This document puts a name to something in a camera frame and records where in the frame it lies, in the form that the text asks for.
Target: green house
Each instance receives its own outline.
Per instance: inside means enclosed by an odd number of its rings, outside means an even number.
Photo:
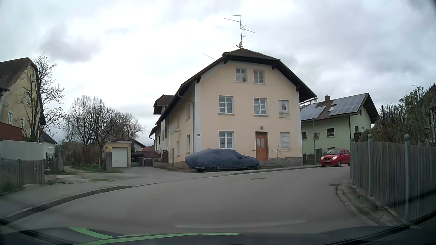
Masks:
[[[324,102],[304,105],[300,110],[303,153],[316,149],[317,155],[334,148],[350,149],[354,133],[370,129],[378,117],[369,93],[339,99],[327,95]]]

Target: road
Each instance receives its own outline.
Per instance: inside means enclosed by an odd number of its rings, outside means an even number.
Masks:
[[[323,232],[365,225],[330,184],[350,167],[181,180],[97,194],[15,222],[24,228],[85,227],[123,234]]]

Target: car cover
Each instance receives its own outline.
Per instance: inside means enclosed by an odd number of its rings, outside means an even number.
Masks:
[[[219,167],[245,168],[258,167],[259,160],[244,156],[231,149],[206,149],[193,153],[185,158],[185,163],[191,168]]]

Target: solar panel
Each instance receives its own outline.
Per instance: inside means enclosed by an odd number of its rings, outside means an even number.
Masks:
[[[326,108],[325,106],[315,108],[315,106],[317,106],[317,104],[311,104],[303,108],[300,113],[300,120],[304,121],[308,119],[317,118],[319,117],[321,112]]]
[[[332,105],[336,104],[336,106],[331,110],[329,116],[357,112],[365,96],[366,94],[361,94],[334,100]]]

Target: white garage door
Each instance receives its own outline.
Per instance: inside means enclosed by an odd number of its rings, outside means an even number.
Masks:
[[[112,167],[127,167],[128,148],[112,148]]]

